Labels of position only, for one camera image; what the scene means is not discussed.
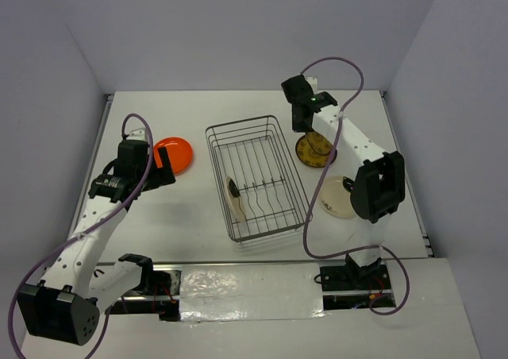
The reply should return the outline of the orange plate front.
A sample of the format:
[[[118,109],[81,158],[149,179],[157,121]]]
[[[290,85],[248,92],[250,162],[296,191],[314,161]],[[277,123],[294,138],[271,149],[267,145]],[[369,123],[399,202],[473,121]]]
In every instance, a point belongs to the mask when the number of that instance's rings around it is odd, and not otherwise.
[[[171,162],[171,169],[176,176],[184,173],[193,161],[194,153],[188,141],[181,137],[167,137],[158,141],[154,146],[154,157],[157,168],[163,167],[159,148],[165,148],[167,150]]]

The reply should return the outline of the yellow brown patterned plate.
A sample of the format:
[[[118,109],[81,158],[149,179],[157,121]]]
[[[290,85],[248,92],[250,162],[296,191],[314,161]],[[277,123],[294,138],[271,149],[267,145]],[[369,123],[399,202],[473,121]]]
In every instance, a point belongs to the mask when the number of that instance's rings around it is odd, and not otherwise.
[[[311,168],[324,168],[332,152],[333,145],[321,134],[308,132],[301,136],[296,145],[297,158]]]

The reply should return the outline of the wire dish rack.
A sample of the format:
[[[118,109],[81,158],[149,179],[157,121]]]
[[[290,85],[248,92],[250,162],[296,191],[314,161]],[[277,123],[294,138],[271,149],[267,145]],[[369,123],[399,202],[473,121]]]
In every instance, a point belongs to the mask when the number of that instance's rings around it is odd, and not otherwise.
[[[225,228],[232,241],[244,243],[303,226],[309,200],[275,116],[211,125],[205,134]],[[244,222],[238,222],[229,210],[226,176],[241,194]]]

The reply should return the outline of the cream white plate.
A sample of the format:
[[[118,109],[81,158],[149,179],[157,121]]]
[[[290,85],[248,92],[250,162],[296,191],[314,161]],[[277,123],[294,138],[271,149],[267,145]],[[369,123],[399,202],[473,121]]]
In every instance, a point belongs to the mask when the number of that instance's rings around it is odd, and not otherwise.
[[[321,207],[330,215],[340,219],[356,216],[350,202],[350,194],[344,188],[344,176],[330,176],[325,179],[318,194]]]

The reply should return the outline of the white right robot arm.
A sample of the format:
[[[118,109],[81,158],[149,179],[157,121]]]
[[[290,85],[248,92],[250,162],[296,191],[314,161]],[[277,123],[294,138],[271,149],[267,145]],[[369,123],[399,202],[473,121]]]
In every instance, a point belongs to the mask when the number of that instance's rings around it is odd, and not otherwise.
[[[345,117],[332,95],[315,93],[303,75],[287,79],[281,87],[291,104],[295,132],[314,131],[329,143],[341,134],[333,151],[344,154],[348,170],[343,176],[350,182],[341,191],[356,215],[356,230],[346,248],[361,248],[347,255],[354,263],[344,272],[351,287],[363,288],[373,277],[371,267],[379,262],[389,217],[406,197],[404,158],[374,143]]]

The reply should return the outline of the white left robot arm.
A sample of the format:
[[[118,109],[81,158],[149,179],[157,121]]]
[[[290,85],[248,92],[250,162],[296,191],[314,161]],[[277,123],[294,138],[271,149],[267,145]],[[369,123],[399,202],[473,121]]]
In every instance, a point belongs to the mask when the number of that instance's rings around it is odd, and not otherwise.
[[[36,285],[17,296],[29,334],[74,345],[88,343],[101,313],[129,291],[143,295],[155,287],[152,259],[126,253],[95,276],[113,232],[142,191],[175,182],[166,148],[124,139],[117,158],[93,180],[84,214],[55,263]]]

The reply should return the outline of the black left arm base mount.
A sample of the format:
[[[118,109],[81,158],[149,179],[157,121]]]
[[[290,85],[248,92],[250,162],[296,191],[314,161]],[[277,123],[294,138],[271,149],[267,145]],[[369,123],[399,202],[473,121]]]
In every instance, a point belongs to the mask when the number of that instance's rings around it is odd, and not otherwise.
[[[119,261],[141,267],[140,283],[112,307],[112,315],[156,315],[160,321],[178,322],[182,271],[155,269],[151,258],[125,254]]]

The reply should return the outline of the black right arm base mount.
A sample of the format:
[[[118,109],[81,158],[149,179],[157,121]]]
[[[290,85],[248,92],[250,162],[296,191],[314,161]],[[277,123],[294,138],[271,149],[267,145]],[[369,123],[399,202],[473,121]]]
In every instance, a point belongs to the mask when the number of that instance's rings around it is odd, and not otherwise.
[[[346,257],[343,264],[326,264],[319,268],[314,282],[321,286],[325,311],[395,307],[391,279],[381,260],[368,273],[360,275],[355,263]]]

